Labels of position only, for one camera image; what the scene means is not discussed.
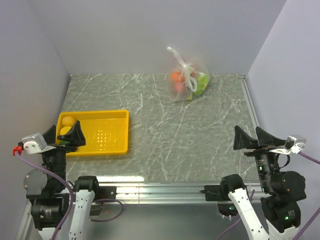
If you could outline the clear plastic bag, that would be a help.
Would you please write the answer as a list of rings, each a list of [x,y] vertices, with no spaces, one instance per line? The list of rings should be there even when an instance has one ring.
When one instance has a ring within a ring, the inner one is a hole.
[[[167,80],[167,89],[171,100],[174,102],[191,101],[194,97],[198,97],[193,95],[193,92],[197,90],[197,75],[209,75],[211,79],[211,76],[206,66],[200,61],[184,61],[181,55],[170,46],[168,46],[166,50],[177,61],[177,66],[174,68],[174,70],[172,70]],[[172,81],[170,76],[174,72],[181,72],[184,76],[184,81]],[[185,84],[187,87],[187,92],[184,94],[181,94],[180,92],[176,93],[174,90],[175,83]]]

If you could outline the light green fruit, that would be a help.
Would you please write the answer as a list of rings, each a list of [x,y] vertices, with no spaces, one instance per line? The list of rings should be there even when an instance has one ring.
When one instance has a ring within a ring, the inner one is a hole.
[[[197,90],[193,92],[192,95],[195,97],[199,97],[207,88],[209,81],[210,81],[209,75],[198,74],[196,77]]]

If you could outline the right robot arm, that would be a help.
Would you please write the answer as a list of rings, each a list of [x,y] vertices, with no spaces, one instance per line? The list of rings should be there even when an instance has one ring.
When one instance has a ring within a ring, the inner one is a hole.
[[[298,201],[307,197],[306,180],[296,171],[282,171],[279,157],[285,155],[289,163],[291,154],[296,155],[306,147],[306,139],[294,135],[280,139],[259,126],[255,132],[257,138],[252,138],[235,126],[233,149],[244,150],[245,156],[255,159],[261,190],[268,195],[260,199],[268,229],[261,224],[238,174],[221,179],[220,194],[234,204],[250,240],[298,239],[301,224]]]

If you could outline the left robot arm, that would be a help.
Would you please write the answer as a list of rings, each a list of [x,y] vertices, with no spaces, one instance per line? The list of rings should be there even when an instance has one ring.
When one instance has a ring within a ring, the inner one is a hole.
[[[28,155],[40,154],[42,165],[24,178],[26,198],[31,203],[34,227],[44,240],[84,240],[91,205],[101,195],[95,176],[66,181],[66,158],[85,146],[86,139],[77,120],[66,133],[56,134],[53,125],[44,134],[26,136],[20,142]]]

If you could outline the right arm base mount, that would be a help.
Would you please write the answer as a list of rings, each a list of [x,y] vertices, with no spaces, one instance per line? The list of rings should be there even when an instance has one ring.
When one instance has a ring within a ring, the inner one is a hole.
[[[220,185],[205,185],[199,192],[204,194],[206,202],[216,202],[218,213],[223,218],[233,219],[239,216],[235,205],[231,202],[230,198],[223,193]]]

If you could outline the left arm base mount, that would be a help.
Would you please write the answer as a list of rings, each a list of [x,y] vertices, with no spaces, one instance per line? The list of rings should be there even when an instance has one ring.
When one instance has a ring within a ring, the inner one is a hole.
[[[103,202],[98,202],[101,199],[115,199],[117,194],[116,186],[99,186],[98,194],[94,197],[94,200],[90,208],[90,216],[98,216],[102,212]]]

